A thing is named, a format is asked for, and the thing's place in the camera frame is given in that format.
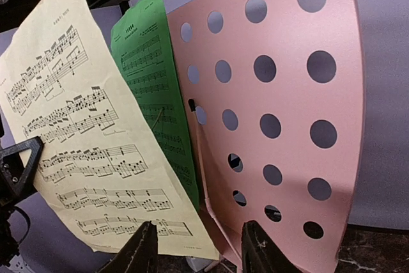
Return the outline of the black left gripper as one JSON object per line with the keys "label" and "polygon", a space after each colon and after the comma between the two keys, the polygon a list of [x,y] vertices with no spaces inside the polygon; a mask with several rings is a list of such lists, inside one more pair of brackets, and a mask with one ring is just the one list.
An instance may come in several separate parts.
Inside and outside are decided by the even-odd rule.
{"label": "black left gripper", "polygon": [[19,254],[8,219],[15,199],[26,199],[36,192],[34,179],[44,144],[36,136],[1,149],[1,266],[9,266]]}

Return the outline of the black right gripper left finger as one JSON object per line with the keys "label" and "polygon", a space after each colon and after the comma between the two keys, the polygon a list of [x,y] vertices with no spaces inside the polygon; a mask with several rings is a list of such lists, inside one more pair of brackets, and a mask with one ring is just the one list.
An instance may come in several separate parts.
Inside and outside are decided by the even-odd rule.
{"label": "black right gripper left finger", "polygon": [[158,267],[157,227],[145,221],[98,273],[154,273]]}

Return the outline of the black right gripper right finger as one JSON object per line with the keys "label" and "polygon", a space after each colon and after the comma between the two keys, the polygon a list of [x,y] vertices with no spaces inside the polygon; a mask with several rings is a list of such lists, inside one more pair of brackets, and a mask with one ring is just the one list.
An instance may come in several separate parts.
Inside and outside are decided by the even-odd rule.
{"label": "black right gripper right finger", "polygon": [[242,227],[242,272],[301,273],[255,220]]}

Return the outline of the yellow paper sheet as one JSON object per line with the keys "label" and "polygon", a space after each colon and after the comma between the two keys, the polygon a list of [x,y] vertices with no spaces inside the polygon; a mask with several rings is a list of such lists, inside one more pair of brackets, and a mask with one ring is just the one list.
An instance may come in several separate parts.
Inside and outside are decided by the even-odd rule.
{"label": "yellow paper sheet", "polygon": [[19,26],[1,110],[16,142],[42,140],[35,187],[92,250],[117,253],[150,221],[160,254],[219,257],[86,0],[41,0]]}

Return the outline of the green paper sheet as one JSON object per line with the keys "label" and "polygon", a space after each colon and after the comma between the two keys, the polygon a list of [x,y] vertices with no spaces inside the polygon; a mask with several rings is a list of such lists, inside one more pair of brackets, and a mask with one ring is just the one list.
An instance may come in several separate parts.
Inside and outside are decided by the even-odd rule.
{"label": "green paper sheet", "polygon": [[199,188],[164,0],[139,0],[111,29],[111,54],[194,207]]}

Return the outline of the pink music stand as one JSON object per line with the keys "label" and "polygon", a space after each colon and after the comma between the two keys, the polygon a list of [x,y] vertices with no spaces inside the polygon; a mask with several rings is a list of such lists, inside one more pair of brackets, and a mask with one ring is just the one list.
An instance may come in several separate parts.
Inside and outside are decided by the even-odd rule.
{"label": "pink music stand", "polygon": [[304,272],[333,272],[362,144],[355,0],[193,0],[168,15],[212,210],[257,221]]}

